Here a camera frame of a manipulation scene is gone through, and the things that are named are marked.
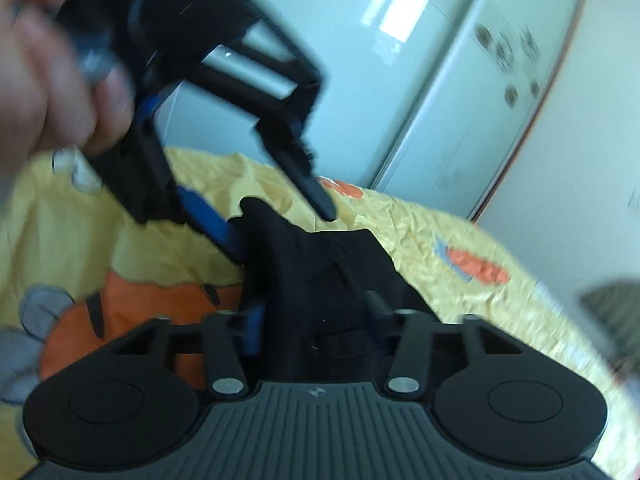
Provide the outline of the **person's left hand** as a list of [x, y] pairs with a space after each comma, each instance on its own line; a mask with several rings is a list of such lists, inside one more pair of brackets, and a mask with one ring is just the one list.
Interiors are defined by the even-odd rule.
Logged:
[[47, 12], [65, 0], [1, 0], [1, 175], [58, 148], [93, 155], [111, 148], [134, 118], [125, 72], [88, 84], [76, 52]]

